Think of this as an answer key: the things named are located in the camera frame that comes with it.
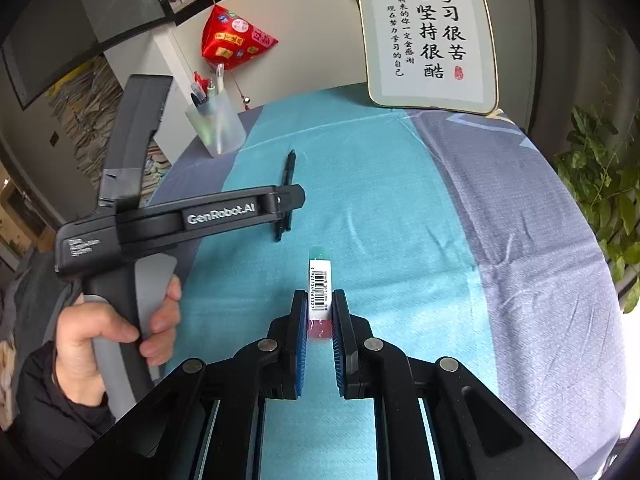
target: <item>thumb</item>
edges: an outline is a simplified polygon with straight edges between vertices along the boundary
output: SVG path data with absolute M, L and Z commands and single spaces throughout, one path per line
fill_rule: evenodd
M 56 339 L 69 345 L 102 336 L 119 343 L 138 339 L 138 330 L 108 303 L 81 303 L 66 307 L 58 318 Z

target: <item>pen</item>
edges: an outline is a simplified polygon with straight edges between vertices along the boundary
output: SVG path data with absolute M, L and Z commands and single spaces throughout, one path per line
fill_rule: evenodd
M 191 92 L 193 92 L 193 94 L 198 98 L 200 103 L 207 100 L 207 95 L 204 93 L 204 90 L 199 83 L 191 83 Z
M 296 167 L 296 152 L 291 150 L 287 155 L 287 161 L 284 165 L 284 175 L 282 176 L 282 185 L 290 186 L 293 182 L 293 170 Z M 287 211 L 282 220 L 275 223 L 276 241 L 282 240 L 283 231 L 291 231 L 291 211 Z
M 202 104 L 200 99 L 198 99 L 196 94 L 194 94 L 193 92 L 191 92 L 191 100 L 193 101 L 193 104 L 195 105 L 196 108 Z
M 296 152 L 291 150 L 287 155 L 287 161 L 284 165 L 284 178 L 283 183 L 285 186 L 290 186 L 293 182 L 293 170 L 296 167 Z M 282 219 L 282 227 L 285 231 L 291 231 L 291 211 L 287 211 L 285 217 Z
M 216 86 L 219 94 L 225 89 L 225 65 L 223 63 L 219 63 L 216 67 Z
M 216 89 L 216 85 L 214 85 L 213 80 L 211 80 L 209 81 L 209 88 L 207 88 L 207 101 L 216 95 L 218 95 L 218 90 Z

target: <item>stack of papers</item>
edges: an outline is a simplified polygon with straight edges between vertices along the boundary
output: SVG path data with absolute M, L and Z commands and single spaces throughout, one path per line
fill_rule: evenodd
M 113 129 L 122 87 L 103 56 L 95 57 L 47 93 L 53 115 L 74 146 L 78 170 L 96 189 L 100 185 L 106 145 Z M 155 141 L 147 150 L 140 205 L 145 205 L 171 168 Z

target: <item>white pen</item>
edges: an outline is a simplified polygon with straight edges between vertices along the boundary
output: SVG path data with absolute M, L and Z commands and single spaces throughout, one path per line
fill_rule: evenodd
M 207 99 L 211 99 L 212 97 L 215 97 L 216 95 L 218 95 L 218 89 L 213 84 L 213 80 L 210 80 L 209 81 L 209 88 L 207 88 Z
M 225 66 L 222 63 L 216 67 L 216 86 L 219 94 L 225 89 Z

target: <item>blue bedsheet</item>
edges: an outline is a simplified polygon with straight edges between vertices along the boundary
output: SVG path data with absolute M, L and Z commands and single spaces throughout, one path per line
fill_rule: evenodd
M 618 302 L 593 234 L 516 126 L 377 108 L 364 86 L 243 115 L 237 154 L 207 158 L 196 140 L 154 202 L 276 184 L 294 149 L 306 203 L 280 243 L 256 226 L 180 248 L 171 365 L 264 336 L 320 245 L 375 335 L 459 358 L 578 474 L 600 465 L 624 409 Z M 265 436 L 264 478 L 375 477 L 372 403 L 340 399 L 330 343 L 310 345 L 299 401 L 268 402 Z

